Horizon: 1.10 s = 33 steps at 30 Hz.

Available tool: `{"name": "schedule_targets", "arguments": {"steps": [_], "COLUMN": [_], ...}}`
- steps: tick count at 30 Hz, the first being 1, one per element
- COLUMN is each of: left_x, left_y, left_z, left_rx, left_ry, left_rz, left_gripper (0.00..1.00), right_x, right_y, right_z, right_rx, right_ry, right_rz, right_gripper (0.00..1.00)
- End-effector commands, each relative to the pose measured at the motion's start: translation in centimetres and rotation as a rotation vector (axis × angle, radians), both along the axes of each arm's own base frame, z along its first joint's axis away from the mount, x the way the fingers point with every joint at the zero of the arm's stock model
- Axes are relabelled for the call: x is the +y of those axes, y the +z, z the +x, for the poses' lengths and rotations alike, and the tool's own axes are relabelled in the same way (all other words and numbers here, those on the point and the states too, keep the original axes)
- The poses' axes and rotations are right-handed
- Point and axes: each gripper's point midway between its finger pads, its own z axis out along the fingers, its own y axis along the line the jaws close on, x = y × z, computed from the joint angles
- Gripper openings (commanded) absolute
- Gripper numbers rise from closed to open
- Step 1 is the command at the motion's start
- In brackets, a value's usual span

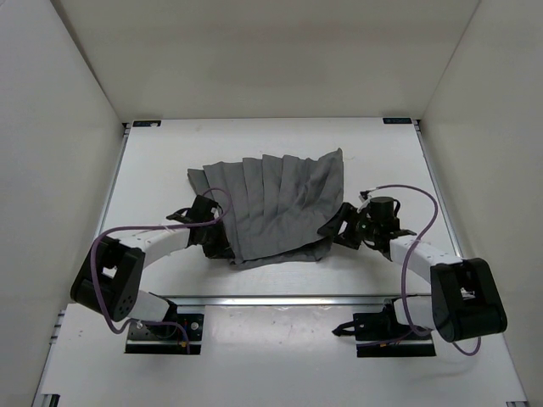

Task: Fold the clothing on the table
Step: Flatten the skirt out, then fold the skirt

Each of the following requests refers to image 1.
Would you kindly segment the grey pleated skirt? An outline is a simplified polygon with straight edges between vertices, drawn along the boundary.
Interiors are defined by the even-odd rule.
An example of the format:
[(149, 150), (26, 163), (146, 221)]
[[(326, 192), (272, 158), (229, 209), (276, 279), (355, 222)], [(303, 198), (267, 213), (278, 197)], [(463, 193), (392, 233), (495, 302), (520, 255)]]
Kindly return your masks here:
[(204, 245), (206, 257), (226, 259), (239, 269), (284, 262), (318, 262), (333, 241), (318, 229), (344, 200), (341, 149), (318, 159), (292, 155), (244, 158), (188, 170), (198, 195), (228, 212), (222, 236)]

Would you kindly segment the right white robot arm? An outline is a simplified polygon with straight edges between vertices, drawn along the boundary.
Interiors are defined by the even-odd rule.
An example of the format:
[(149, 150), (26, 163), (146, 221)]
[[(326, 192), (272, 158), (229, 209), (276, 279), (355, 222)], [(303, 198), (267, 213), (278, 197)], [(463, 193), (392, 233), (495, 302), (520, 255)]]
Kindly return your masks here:
[(360, 341), (389, 343), (437, 332), (446, 342), (502, 333), (507, 315), (489, 264), (463, 259), (417, 239), (400, 225), (400, 202), (368, 198), (361, 208), (343, 203), (318, 233), (351, 249), (365, 245), (402, 268), (397, 298), (378, 313), (356, 314), (333, 330)]

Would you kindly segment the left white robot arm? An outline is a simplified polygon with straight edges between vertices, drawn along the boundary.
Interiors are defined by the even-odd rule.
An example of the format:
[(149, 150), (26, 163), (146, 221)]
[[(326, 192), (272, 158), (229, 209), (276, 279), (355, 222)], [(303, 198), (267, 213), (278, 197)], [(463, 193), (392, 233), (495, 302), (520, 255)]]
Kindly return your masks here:
[(140, 322), (157, 337), (177, 327), (175, 304), (140, 289), (143, 271), (159, 260), (192, 246), (208, 259), (232, 259), (223, 219), (232, 209), (211, 198), (211, 188), (196, 196), (158, 226), (118, 226), (99, 235), (71, 286), (70, 298), (104, 317), (113, 332), (119, 321)]

